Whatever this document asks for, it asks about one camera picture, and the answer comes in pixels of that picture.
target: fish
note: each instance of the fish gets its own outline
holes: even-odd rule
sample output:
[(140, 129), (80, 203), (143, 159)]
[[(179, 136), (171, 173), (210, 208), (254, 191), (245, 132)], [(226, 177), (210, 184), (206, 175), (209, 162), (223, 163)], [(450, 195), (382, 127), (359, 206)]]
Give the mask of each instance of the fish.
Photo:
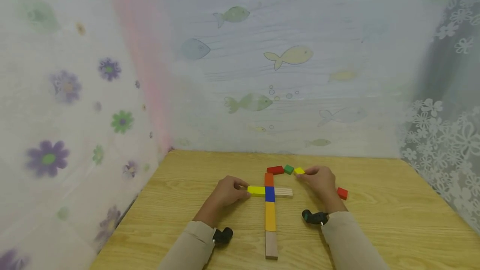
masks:
[(181, 45), (183, 55), (189, 60), (198, 60), (208, 55), (210, 47), (197, 39), (188, 39)]
[(225, 12), (225, 14), (221, 13), (214, 13), (213, 14), (218, 22), (218, 28), (222, 27), (224, 21), (230, 23), (239, 23), (245, 20), (249, 15), (250, 12), (247, 11), (246, 8), (243, 7), (233, 7)]
[(274, 68), (275, 71), (277, 71), (283, 62), (290, 65), (305, 63), (313, 56), (313, 51), (307, 46), (293, 46), (285, 51), (282, 56), (278, 56), (271, 52), (265, 52), (263, 55), (270, 61), (275, 61)]
[(257, 112), (268, 108), (272, 103), (268, 97), (256, 93), (247, 94), (239, 102), (232, 97), (225, 97), (225, 106), (230, 106), (228, 113), (234, 113), (239, 108)]
[(357, 122), (366, 116), (367, 112), (361, 107), (345, 107), (334, 114), (327, 110), (320, 110), (322, 121), (320, 121), (317, 127), (321, 127), (331, 120), (341, 123)]
[(305, 141), (305, 147), (310, 147), (310, 146), (327, 146), (328, 144), (331, 144), (331, 141), (326, 140), (326, 139), (317, 139), (313, 141)]
[(353, 71), (339, 71), (330, 74), (330, 78), (328, 81), (332, 80), (338, 80), (338, 81), (347, 81), (347, 80), (353, 80), (355, 77), (357, 77), (357, 73)]

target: sleeve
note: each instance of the sleeve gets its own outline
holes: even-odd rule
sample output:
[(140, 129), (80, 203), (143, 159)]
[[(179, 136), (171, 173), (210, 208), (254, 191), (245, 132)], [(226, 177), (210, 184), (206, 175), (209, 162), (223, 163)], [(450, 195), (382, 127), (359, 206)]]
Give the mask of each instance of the sleeve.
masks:
[(351, 213), (338, 211), (330, 214), (322, 232), (337, 270), (389, 269)]
[(214, 232), (203, 222), (189, 222), (157, 270), (202, 270), (215, 246)]

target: yellow block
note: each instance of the yellow block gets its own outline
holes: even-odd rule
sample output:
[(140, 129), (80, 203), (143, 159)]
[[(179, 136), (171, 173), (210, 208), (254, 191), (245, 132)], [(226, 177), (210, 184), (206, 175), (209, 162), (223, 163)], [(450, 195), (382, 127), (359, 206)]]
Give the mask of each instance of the yellow block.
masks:
[(265, 197), (265, 187), (254, 187), (251, 185), (247, 188), (247, 191), (252, 194), (252, 196)]
[(275, 203), (270, 201), (265, 201), (265, 231), (277, 231), (277, 225), (275, 223)]
[(293, 170), (293, 172), (295, 172), (295, 174), (305, 174), (305, 171), (303, 171), (302, 168), (298, 167), (297, 169)]

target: right hand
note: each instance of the right hand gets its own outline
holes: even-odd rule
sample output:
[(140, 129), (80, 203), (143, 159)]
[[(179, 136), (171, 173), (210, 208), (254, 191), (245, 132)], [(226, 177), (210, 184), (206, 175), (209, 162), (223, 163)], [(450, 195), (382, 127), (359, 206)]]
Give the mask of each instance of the right hand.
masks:
[(332, 195), (338, 197), (335, 188), (335, 175), (326, 166), (310, 167), (305, 170), (305, 174), (297, 175), (297, 178), (306, 182), (322, 201), (331, 198)]

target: yellow fish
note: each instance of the yellow fish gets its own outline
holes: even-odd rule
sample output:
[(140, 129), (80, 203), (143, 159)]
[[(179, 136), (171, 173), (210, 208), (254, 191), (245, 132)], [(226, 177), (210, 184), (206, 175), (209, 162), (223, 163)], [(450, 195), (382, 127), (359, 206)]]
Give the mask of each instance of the yellow fish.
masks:
[(313, 56), (313, 51), (307, 46), (294, 46), (285, 51), (282, 56), (278, 56), (271, 52), (265, 52), (263, 55), (270, 61), (275, 61), (274, 68), (276, 71), (280, 68), (283, 62), (290, 65), (305, 63)]
[(339, 71), (339, 72), (332, 73), (328, 81), (331, 81), (331, 80), (347, 81), (347, 80), (353, 80), (355, 77), (357, 77), (356, 72)]

